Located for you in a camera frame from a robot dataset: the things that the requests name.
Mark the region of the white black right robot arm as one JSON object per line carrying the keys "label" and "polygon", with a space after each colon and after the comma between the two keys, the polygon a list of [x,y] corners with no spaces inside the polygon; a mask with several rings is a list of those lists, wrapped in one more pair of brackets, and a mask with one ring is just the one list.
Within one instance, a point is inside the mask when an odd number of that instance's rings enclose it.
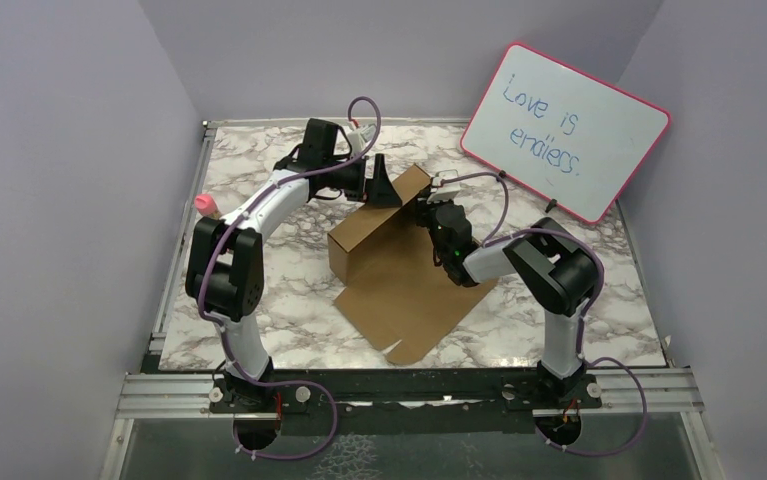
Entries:
{"label": "white black right robot arm", "polygon": [[594,251],[550,217],[480,246],[472,238],[464,208],[451,200],[419,200],[416,225],[428,230],[433,262],[454,284],[471,288],[507,275],[521,278],[544,310],[537,396],[551,407],[571,399],[586,371],[584,317],[604,283],[604,267]]}

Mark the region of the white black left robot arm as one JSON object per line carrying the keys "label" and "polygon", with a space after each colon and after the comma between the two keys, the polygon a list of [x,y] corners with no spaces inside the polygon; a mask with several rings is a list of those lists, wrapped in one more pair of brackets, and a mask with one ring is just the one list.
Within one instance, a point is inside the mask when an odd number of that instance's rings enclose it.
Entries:
{"label": "white black left robot arm", "polygon": [[323,189],[374,208],[403,202],[389,180],[385,157],[367,155],[379,122],[340,124],[313,118],[302,141],[275,163],[252,198],[219,217],[204,215],[191,237],[185,291],[219,333],[225,352],[225,392],[257,411],[272,401],[271,357],[255,317],[265,290],[264,244],[297,209]]}

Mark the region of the brown cardboard box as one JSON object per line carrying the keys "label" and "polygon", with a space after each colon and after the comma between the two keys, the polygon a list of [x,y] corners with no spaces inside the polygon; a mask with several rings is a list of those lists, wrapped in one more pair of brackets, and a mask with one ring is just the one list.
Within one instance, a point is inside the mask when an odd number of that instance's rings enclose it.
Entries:
{"label": "brown cardboard box", "polygon": [[497,284],[457,286],[434,265],[429,233],[414,219],[429,183],[410,166],[393,182],[403,206],[362,206],[328,234],[329,266],[344,285],[336,308],[396,366],[420,362]]}

